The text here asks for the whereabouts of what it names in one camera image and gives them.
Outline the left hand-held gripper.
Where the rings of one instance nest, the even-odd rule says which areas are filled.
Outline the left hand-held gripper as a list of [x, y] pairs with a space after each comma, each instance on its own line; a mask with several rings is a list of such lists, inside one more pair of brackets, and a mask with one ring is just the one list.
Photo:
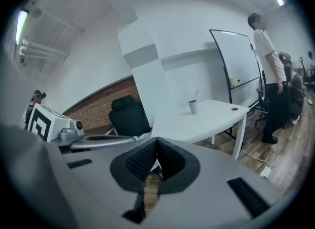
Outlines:
[[131, 136], [121, 135], [86, 135], [83, 124], [55, 110], [35, 104], [28, 124], [28, 131], [38, 135], [45, 142], [62, 149], [97, 150], [98, 144], [114, 145], [136, 141]]

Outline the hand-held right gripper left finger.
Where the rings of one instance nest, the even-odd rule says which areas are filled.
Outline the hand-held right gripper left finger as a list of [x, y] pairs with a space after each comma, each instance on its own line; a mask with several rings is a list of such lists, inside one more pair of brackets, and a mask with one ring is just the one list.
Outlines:
[[70, 184], [81, 220], [97, 228], [151, 228], [146, 225], [145, 181], [157, 159], [156, 138], [95, 151], [64, 154], [74, 175]]

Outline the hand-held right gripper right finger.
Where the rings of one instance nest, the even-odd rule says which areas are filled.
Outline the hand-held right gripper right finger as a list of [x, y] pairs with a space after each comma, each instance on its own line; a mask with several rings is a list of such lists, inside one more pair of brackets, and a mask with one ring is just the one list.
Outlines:
[[231, 156], [217, 150], [170, 140], [199, 160], [198, 177], [185, 190], [160, 195], [147, 217], [149, 229], [249, 229], [259, 224], [228, 181], [241, 178], [269, 206], [282, 198], [274, 186]]

